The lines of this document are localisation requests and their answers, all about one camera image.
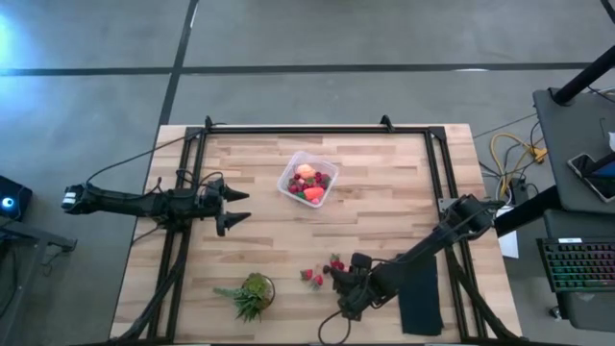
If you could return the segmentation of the orange toy carrot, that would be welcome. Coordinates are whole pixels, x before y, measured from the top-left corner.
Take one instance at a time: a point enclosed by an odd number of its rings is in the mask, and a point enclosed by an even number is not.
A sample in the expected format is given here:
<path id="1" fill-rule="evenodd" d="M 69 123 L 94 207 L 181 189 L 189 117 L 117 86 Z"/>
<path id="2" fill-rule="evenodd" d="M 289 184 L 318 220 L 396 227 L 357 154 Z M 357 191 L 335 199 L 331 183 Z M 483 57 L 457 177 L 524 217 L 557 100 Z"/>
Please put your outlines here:
<path id="1" fill-rule="evenodd" d="M 298 193 L 298 196 L 306 201 L 311 202 L 311 200 L 315 198 L 318 198 L 321 200 L 324 194 L 325 194 L 325 189 L 323 187 L 315 186 L 315 187 L 308 187 L 304 189 L 303 191 Z"/>

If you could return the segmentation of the succulent plant in black bowl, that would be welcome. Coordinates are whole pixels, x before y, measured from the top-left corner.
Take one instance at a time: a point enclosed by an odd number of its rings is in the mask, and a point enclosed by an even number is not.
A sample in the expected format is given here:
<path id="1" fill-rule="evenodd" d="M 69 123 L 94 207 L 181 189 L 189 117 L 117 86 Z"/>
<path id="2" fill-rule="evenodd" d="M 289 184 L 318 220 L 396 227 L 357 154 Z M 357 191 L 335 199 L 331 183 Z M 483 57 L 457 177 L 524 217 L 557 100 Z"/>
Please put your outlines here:
<path id="1" fill-rule="evenodd" d="M 215 287 L 215 294 L 231 299 L 236 308 L 236 319 L 244 323 L 261 320 L 276 297 L 276 288 L 271 279 L 260 273 L 251 273 L 239 288 Z"/>

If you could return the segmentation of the grey metal stand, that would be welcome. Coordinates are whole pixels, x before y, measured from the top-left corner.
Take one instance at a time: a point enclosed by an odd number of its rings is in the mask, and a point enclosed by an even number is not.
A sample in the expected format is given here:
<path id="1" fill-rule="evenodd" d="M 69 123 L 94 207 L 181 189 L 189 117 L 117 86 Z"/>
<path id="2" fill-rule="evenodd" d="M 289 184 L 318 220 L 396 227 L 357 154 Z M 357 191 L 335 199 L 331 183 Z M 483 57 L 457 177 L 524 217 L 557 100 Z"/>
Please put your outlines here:
<path id="1" fill-rule="evenodd" d="M 17 265 L 15 293 L 4 313 L 0 309 L 0 343 L 9 343 L 16 335 L 17 325 L 25 311 L 27 296 L 31 293 L 37 272 L 49 246 L 57 246 L 62 252 L 72 252 L 77 240 L 57 235 L 42 229 L 0 216 L 0 232 L 16 237 L 16 240 L 31 253 Z"/>

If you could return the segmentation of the backlit rainbow keyboard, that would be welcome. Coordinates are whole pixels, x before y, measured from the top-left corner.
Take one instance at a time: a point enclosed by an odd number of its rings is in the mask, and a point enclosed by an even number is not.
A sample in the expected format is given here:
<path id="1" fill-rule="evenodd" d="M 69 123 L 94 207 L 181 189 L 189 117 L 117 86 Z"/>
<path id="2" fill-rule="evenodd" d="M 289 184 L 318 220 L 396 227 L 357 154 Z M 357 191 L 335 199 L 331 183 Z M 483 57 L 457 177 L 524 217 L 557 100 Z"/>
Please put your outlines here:
<path id="1" fill-rule="evenodd" d="M 615 237 L 536 240 L 554 293 L 615 292 Z"/>

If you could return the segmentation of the black aluminium table frame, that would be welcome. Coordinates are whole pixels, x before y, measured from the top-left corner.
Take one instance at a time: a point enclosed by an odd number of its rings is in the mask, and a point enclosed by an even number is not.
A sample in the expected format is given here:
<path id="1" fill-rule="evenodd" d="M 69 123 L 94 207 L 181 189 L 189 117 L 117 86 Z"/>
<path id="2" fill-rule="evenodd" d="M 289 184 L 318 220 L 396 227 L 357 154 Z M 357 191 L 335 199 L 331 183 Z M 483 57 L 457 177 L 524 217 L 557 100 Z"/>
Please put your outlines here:
<path id="1" fill-rule="evenodd" d="M 148 180 L 171 186 L 178 167 L 199 166 L 250 197 L 233 204 L 252 215 L 223 236 L 213 220 L 195 222 L 188 245 L 176 338 L 198 342 L 311 343 L 320 336 L 353 342 L 412 341 L 398 306 L 368 309 L 347 324 L 329 289 L 312 292 L 291 280 L 296 270 L 331 253 L 348 260 L 405 252 L 428 236 L 441 213 L 439 198 L 458 196 L 450 145 L 467 137 L 464 124 L 202 125 L 158 130 Z M 336 165 L 338 177 L 314 209 L 277 188 L 299 151 Z M 231 307 L 213 295 L 252 271 L 269 275 L 277 295 L 260 322 L 232 320 Z"/>

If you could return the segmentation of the grey side table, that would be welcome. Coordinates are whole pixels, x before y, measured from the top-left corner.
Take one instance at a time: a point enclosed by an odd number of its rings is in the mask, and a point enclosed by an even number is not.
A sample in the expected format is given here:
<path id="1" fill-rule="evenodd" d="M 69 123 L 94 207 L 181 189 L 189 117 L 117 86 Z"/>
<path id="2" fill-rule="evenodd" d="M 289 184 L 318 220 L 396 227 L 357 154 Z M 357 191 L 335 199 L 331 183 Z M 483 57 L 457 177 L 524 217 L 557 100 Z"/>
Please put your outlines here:
<path id="1" fill-rule="evenodd" d="M 597 94 L 582 93 L 560 106 L 547 90 L 532 94 L 548 148 L 555 186 L 565 210 L 615 214 L 615 200 L 606 203 L 568 165 L 587 154 L 599 160 L 611 153 L 608 134 L 615 132 L 615 104 Z"/>

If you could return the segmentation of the white paper sheet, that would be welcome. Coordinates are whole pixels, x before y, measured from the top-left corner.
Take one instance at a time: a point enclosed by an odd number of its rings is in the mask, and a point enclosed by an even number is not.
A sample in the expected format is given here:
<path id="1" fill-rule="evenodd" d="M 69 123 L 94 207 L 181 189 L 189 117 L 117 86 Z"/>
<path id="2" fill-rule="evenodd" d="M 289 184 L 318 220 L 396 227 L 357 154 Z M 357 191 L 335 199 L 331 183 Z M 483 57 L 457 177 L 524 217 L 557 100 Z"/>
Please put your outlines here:
<path id="1" fill-rule="evenodd" d="M 505 258 L 515 259 L 519 258 L 519 246 L 517 231 L 511 231 L 506 235 L 498 236 L 502 255 Z"/>

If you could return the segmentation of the black round pole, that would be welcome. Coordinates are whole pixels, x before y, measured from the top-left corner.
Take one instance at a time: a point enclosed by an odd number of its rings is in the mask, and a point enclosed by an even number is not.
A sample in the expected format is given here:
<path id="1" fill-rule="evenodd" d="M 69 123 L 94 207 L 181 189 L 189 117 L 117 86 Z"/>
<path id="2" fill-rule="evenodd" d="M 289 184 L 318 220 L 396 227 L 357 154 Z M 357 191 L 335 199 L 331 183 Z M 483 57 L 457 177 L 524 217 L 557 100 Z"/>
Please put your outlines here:
<path id="1" fill-rule="evenodd" d="M 557 91 L 552 91 L 553 101 L 560 106 L 567 106 L 578 94 L 589 88 L 613 67 L 615 67 L 615 45 L 611 46 L 594 62 L 590 63 L 564 87 Z"/>

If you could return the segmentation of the clear plastic tupperware container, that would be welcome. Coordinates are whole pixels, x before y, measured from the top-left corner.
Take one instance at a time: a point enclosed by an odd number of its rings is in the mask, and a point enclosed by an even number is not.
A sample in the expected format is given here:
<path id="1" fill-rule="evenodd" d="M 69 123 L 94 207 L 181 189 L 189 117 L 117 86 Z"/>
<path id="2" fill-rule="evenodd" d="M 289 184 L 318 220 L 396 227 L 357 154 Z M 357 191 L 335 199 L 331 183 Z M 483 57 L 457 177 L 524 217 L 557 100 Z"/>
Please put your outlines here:
<path id="1" fill-rule="evenodd" d="M 332 178 L 332 182 L 331 185 L 328 189 L 325 189 L 325 194 L 322 197 L 322 199 L 320 200 L 320 204 L 318 205 L 314 205 L 309 201 L 306 201 L 304 199 L 302 199 L 301 197 L 298 196 L 298 193 L 303 191 L 304 189 L 308 188 L 308 186 L 306 185 L 306 180 L 299 178 L 296 174 L 295 174 L 295 170 L 296 167 L 298 165 L 301 164 L 309 164 L 311 165 L 313 168 L 316 169 L 317 172 L 320 172 L 322 175 L 329 175 Z M 329 194 L 332 192 L 332 187 L 335 184 L 335 181 L 338 177 L 339 174 L 339 169 L 336 165 L 334 165 L 333 163 L 323 160 L 321 157 L 309 154 L 305 151 L 299 151 L 296 152 L 292 158 L 290 159 L 289 163 L 287 164 L 286 168 L 284 169 L 281 177 L 278 179 L 278 183 L 277 183 L 277 188 L 279 190 L 280 193 L 284 194 L 285 196 L 299 202 L 302 203 L 304 205 L 307 205 L 308 207 L 314 208 L 314 209 L 318 209 L 321 208 L 325 202 L 325 200 L 327 199 L 327 197 L 329 196 Z M 288 188 L 291 186 L 288 184 L 288 181 L 294 178 L 296 180 L 299 180 L 302 185 L 301 186 L 297 186 L 297 192 L 296 193 L 290 193 L 288 191 Z M 315 177 L 313 178 L 315 180 L 315 184 L 313 187 L 315 186 L 321 186 L 321 180 L 316 180 Z"/>

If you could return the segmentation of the black box with blue light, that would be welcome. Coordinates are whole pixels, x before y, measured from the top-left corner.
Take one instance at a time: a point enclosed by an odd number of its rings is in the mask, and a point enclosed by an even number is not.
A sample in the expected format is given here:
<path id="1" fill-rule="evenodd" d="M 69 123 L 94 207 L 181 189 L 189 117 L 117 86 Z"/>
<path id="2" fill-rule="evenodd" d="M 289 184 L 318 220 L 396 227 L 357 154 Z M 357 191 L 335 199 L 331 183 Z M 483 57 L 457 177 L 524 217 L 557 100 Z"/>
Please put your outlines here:
<path id="1" fill-rule="evenodd" d="M 32 196 L 28 187 L 0 175 L 0 216 L 21 221 Z"/>

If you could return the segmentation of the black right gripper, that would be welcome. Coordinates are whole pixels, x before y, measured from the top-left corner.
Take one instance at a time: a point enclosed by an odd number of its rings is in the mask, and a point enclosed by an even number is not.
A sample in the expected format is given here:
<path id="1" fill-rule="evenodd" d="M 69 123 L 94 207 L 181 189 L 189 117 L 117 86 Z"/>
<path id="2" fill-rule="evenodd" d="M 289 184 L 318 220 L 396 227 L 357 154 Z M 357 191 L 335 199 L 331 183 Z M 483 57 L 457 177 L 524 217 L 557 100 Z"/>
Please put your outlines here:
<path id="1" fill-rule="evenodd" d="M 346 272 L 329 266 L 328 273 L 336 281 L 337 304 L 344 318 L 359 321 L 367 308 L 379 309 L 387 302 L 382 268 Z"/>

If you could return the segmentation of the tablet with white rim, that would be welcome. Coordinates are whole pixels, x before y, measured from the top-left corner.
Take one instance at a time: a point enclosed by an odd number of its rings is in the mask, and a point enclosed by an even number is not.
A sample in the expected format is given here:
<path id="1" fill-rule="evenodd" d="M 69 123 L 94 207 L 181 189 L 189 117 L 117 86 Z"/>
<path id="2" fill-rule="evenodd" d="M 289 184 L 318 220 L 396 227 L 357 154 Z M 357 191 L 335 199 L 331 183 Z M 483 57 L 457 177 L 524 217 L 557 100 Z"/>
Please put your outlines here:
<path id="1" fill-rule="evenodd" d="M 567 164 L 603 202 L 615 200 L 615 152 L 597 161 L 582 153 L 568 160 Z"/>

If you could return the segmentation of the grey chair seat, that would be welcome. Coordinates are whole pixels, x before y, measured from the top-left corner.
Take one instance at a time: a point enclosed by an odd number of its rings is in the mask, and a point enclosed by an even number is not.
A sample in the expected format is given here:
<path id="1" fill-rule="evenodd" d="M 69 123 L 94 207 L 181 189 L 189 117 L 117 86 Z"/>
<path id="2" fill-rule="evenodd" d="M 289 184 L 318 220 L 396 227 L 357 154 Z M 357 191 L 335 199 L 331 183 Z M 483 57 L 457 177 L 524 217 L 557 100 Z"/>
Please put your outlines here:
<path id="1" fill-rule="evenodd" d="M 556 293 L 549 309 L 555 320 L 568 320 L 580 330 L 615 333 L 615 292 Z"/>

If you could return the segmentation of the black diagonal bar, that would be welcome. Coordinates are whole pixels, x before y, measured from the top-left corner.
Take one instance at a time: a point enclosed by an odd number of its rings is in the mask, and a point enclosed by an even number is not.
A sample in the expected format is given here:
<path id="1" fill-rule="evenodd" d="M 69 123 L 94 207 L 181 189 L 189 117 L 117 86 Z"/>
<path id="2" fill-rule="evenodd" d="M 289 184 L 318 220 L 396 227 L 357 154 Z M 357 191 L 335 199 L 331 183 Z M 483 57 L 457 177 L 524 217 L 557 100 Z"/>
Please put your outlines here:
<path id="1" fill-rule="evenodd" d="M 560 209 L 561 203 L 557 187 L 553 185 L 528 199 L 523 204 L 497 216 L 494 221 L 494 228 L 497 236 L 501 237 L 542 217 L 546 210 Z"/>

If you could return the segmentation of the black power strip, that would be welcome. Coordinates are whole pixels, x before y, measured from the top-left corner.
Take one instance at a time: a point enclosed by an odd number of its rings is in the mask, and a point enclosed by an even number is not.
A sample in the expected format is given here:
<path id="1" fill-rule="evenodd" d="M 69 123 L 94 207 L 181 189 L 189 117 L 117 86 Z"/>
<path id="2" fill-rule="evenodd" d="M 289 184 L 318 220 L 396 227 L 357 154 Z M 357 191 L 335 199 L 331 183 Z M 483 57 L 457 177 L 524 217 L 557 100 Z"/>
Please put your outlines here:
<path id="1" fill-rule="evenodd" d="M 521 205 L 529 199 L 528 186 L 524 178 L 512 178 L 509 188 L 513 206 Z"/>

